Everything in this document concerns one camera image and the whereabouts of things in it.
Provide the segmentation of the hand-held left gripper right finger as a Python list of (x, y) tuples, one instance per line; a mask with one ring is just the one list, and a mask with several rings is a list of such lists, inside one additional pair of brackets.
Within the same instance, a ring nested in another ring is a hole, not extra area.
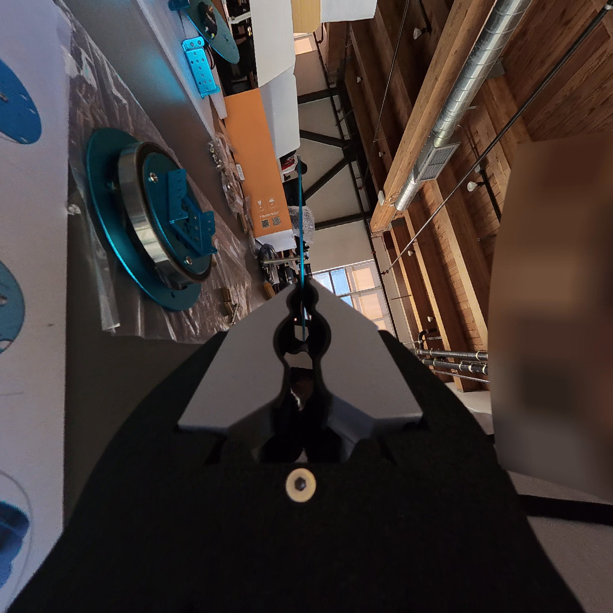
[(376, 324), (314, 280), (305, 282), (305, 308), (324, 426), (340, 437), (341, 458), (362, 440), (417, 424), (422, 409)]

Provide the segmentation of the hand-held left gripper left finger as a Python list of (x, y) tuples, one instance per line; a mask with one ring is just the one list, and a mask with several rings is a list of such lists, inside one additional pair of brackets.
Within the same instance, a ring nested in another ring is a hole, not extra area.
[(287, 354), (306, 350), (296, 336), (294, 284), (232, 326), (178, 421), (186, 432), (206, 432), (259, 450), (274, 434), (273, 413), (289, 390)]

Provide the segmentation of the blue metal ring plate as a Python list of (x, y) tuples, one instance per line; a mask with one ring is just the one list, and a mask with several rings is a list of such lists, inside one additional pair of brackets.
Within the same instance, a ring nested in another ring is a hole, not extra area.
[(298, 175), (298, 222), (299, 222), (299, 294), (300, 294), (300, 321), (302, 330), (302, 341), (306, 341), (306, 308), (305, 308), (305, 247), (304, 247), (304, 217), (303, 217), (303, 184), (302, 184), (302, 161), (300, 156), (297, 156), (296, 170)]
[(142, 295), (166, 310), (186, 311), (198, 301), (202, 284), (178, 290), (166, 287), (137, 252), (128, 234), (131, 228), (119, 193), (117, 161), (121, 150), (134, 142), (148, 141), (138, 141), (131, 134), (110, 127), (96, 130), (88, 142), (87, 181), (97, 225), (121, 268)]

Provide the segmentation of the grey desk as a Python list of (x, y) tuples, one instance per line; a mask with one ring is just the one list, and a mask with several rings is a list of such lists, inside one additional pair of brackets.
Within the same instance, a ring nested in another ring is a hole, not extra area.
[(69, 266), (68, 255), (65, 516), (72, 513), (104, 448), (129, 413), (203, 344), (116, 337), (103, 331), (95, 323), (93, 302), (85, 297), (85, 266)]

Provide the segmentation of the clear plastic bag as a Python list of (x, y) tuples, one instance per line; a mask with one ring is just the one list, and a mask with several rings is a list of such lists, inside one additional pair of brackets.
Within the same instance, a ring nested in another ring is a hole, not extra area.
[[(113, 336), (204, 343), (227, 330), (221, 287), (232, 291), (238, 318), (256, 306), (254, 261), (231, 215), (209, 151), (211, 136), (136, 1), (56, 1), (71, 32), (69, 74), (69, 266), (87, 271), (85, 297), (95, 323)], [(115, 128), (168, 151), (187, 170), (204, 210), (215, 212), (218, 253), (197, 302), (183, 312), (154, 303), (112, 252), (87, 186), (92, 134)]]

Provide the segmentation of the distant window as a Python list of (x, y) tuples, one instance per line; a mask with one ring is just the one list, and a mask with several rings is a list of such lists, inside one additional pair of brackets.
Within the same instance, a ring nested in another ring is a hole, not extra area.
[(374, 260), (322, 270), (314, 273), (313, 279), (374, 323), (379, 330), (395, 333)]

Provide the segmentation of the bubble wrap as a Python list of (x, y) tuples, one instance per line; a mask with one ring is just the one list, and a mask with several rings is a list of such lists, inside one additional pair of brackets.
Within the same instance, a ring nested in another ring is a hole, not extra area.
[(316, 230), (314, 215), (311, 209), (305, 205), (302, 208), (298, 205), (289, 205), (287, 210), (294, 236), (300, 238), (300, 220), (302, 219), (302, 239), (308, 246), (312, 246)]

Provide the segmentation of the white instruction booklet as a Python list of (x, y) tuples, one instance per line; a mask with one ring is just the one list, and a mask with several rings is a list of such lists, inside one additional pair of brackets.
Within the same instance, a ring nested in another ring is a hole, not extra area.
[(25, 516), (8, 561), (5, 612), (64, 523), (65, 344), (71, 26), (53, 1), (1, 1), (1, 122), (12, 110), (36, 130), (1, 129), (1, 506)]

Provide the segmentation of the orange cardboard box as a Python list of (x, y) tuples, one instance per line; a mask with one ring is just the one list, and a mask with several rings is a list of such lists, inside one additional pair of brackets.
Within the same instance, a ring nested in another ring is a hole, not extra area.
[(260, 91), (227, 96), (224, 102), (224, 123), (241, 168), (254, 238), (276, 251), (293, 249), (295, 234)]

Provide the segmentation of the wooden ceiling beam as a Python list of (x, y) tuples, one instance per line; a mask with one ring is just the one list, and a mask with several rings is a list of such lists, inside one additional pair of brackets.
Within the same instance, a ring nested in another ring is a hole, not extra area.
[(379, 236), (392, 222), (397, 212), (394, 208), (396, 199), (494, 3), (494, 1), (455, 1), (452, 5), (388, 172), (384, 184), (385, 201), (377, 206), (372, 215), (370, 221), (372, 235)]

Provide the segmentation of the blue disc with black servo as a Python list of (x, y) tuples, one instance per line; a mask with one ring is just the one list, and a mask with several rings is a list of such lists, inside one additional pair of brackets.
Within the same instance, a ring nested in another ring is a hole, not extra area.
[(220, 57), (238, 64), (240, 54), (231, 30), (212, 1), (190, 1), (185, 9), (199, 34)]

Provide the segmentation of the black wall pipes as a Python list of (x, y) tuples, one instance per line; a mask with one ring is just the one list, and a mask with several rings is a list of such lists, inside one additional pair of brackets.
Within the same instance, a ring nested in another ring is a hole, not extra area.
[(488, 376), (487, 351), (452, 351), (427, 348), (433, 341), (441, 341), (437, 328), (419, 332), (418, 341), (410, 351), (436, 373), (456, 376), (472, 381), (485, 381)]

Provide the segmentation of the silver ventilation duct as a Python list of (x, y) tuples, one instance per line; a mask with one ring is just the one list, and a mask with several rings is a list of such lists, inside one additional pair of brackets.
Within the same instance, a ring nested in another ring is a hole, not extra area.
[(459, 146), (451, 142), (483, 82), (515, 32), (531, 1), (497, 1), (482, 27), (394, 206), (405, 211), (424, 183), (436, 180)]

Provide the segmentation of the long blue perforated bracket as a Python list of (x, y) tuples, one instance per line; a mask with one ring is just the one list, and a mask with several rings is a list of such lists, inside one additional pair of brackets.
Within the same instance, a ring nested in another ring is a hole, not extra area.
[(220, 93), (221, 88), (213, 75), (207, 41), (198, 36), (183, 40), (181, 46), (200, 97), (204, 99)]

